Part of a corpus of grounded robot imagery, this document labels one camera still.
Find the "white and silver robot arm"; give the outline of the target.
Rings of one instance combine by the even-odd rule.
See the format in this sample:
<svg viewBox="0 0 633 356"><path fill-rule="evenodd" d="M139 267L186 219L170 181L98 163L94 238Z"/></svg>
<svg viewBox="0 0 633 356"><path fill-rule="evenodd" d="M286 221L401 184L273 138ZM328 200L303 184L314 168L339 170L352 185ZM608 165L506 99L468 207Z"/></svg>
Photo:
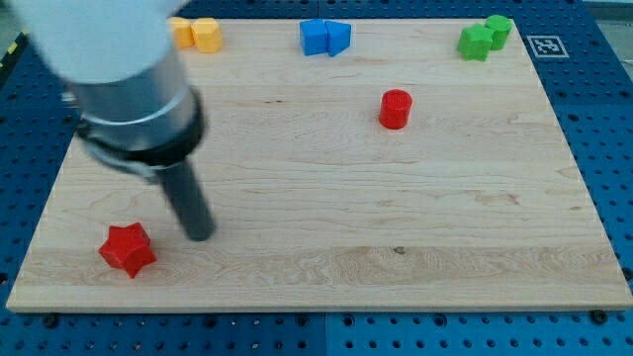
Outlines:
<svg viewBox="0 0 633 356"><path fill-rule="evenodd" d="M11 0L48 68L82 112L79 131L103 164L156 182L204 130L168 19L186 0Z"/></svg>

